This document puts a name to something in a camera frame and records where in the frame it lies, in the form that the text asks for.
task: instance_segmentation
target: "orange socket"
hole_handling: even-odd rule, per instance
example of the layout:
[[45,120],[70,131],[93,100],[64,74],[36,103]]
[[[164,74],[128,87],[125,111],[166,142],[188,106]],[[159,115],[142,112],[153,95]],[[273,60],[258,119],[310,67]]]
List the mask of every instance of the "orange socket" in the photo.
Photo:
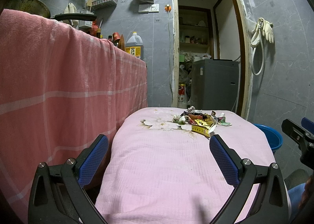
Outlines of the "orange socket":
[[171,6],[169,4],[164,6],[165,11],[170,12],[171,11]]

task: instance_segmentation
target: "wooden door frame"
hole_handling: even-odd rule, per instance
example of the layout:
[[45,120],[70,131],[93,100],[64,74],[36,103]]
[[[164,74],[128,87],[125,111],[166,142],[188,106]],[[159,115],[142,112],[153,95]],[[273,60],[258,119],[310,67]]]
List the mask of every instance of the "wooden door frame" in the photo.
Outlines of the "wooden door frame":
[[[179,81],[179,16],[178,16],[178,0],[172,0],[173,2],[173,32],[174,32],[174,70],[173,70],[173,85],[178,85]],[[241,73],[240,73],[240,89],[238,99],[237,114],[244,119],[247,119],[248,111],[251,102],[252,92],[252,73],[249,68],[249,57],[250,57],[250,43],[249,34],[246,26],[246,8],[243,0],[232,0],[235,9],[235,15],[239,30],[240,39],[240,54],[241,54]],[[172,106],[177,105],[177,94],[176,88],[174,88]]]

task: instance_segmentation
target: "pink bed sheet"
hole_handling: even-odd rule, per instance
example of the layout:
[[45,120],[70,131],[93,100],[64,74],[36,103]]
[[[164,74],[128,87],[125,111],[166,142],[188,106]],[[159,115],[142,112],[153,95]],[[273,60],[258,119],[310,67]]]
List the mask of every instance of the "pink bed sheet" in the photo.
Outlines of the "pink bed sheet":
[[0,189],[26,223],[38,163],[62,164],[100,133],[112,142],[147,107],[146,65],[55,20],[4,10],[0,24]]
[[[209,223],[230,196],[233,187],[226,183],[206,137],[183,130],[151,130],[140,122],[172,120],[172,115],[182,112],[179,108],[138,110],[115,135],[96,201],[109,224]],[[215,134],[241,158],[266,166],[275,162],[261,130],[233,112],[224,113],[233,125],[217,126]],[[238,221],[247,215],[257,186]]]

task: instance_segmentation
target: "blue plastic basin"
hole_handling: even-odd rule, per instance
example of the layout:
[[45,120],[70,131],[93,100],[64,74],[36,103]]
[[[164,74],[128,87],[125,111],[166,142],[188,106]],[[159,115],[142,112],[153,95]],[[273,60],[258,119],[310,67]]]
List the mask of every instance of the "blue plastic basin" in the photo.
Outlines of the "blue plastic basin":
[[260,130],[262,130],[264,132],[264,134],[266,135],[268,144],[270,146],[270,148],[272,149],[272,152],[275,153],[276,150],[278,150],[281,146],[282,146],[282,136],[281,134],[268,126],[265,125],[260,125],[260,124],[253,124],[256,127],[258,127]]

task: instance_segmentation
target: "cooking oil jug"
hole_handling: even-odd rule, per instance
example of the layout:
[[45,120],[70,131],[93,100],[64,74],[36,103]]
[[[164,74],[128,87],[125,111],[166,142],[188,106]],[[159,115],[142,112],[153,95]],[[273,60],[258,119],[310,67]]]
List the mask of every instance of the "cooking oil jug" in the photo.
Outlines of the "cooking oil jug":
[[134,55],[136,58],[144,59],[144,46],[143,41],[136,31],[133,32],[132,36],[125,43],[125,51],[131,55]]

